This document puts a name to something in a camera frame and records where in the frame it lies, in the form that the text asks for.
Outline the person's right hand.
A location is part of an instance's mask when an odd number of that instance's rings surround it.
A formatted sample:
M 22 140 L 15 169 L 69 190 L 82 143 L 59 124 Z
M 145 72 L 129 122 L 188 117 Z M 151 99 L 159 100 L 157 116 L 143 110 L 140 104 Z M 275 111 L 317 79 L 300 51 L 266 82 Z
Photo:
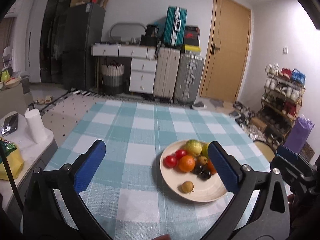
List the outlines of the person's right hand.
M 288 201 L 289 209 L 292 210 L 296 207 L 298 203 L 298 197 L 294 193 L 292 193 L 288 195 L 287 201 Z

